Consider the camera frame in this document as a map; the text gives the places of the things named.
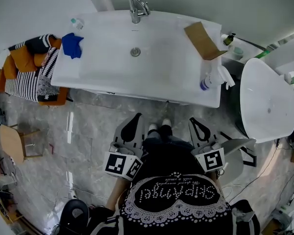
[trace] soap bottle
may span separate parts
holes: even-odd
[[[212,68],[211,72],[203,79],[199,86],[202,91],[217,87],[226,82],[226,89],[235,85],[229,71],[222,65]]]
[[[71,22],[73,23],[73,27],[75,27],[78,30],[81,30],[84,27],[82,20],[78,18],[72,18]]]
[[[233,40],[234,40],[234,36],[235,36],[235,35],[236,35],[235,33],[232,33],[231,35],[227,36],[227,38],[224,39],[223,43],[224,43],[226,46],[228,46],[230,43],[233,42]]]

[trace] drain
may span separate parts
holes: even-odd
[[[141,50],[139,48],[133,48],[133,49],[131,49],[130,53],[133,57],[137,57],[137,56],[139,56],[139,54],[141,54]]]

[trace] faucet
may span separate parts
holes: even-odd
[[[147,5],[147,2],[144,2],[142,0],[136,0],[141,5],[141,7],[143,9],[143,10],[138,10],[135,7],[134,0],[128,0],[128,1],[129,1],[129,12],[131,14],[132,22],[134,24],[138,24],[140,22],[140,20],[141,20],[140,17],[150,15],[150,10]]]

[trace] marble floor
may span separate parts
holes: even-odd
[[[47,107],[0,94],[0,108],[6,112],[7,125],[18,124],[26,132],[41,130],[26,138],[25,144],[28,155],[43,157],[14,166],[1,145],[0,156],[4,157],[6,172],[16,174],[17,184],[10,185],[10,190],[19,211],[46,234],[58,223],[71,188],[87,204],[103,205],[107,201],[116,179],[102,172],[103,154],[116,127],[137,112],[145,116],[146,128],[149,123],[160,124],[163,118],[170,118],[173,134],[186,141],[191,140],[188,119],[192,116],[209,121],[232,138],[242,137],[228,114],[228,94],[224,92],[217,109],[76,89],[70,90],[70,98],[73,102],[67,101],[64,106]],[[278,149],[274,141],[257,144],[255,152],[258,166],[244,166],[238,179],[223,186],[223,193],[231,204],[247,199],[264,226],[274,208],[285,203],[294,191],[294,164],[290,162],[292,151],[285,139]]]

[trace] towel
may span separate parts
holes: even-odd
[[[10,55],[9,49],[4,49],[0,53],[0,70],[2,70],[6,58]]]
[[[79,47],[79,42],[83,37],[74,36],[74,33],[69,33],[62,38],[62,46],[64,54],[73,58],[80,58],[82,51]]]

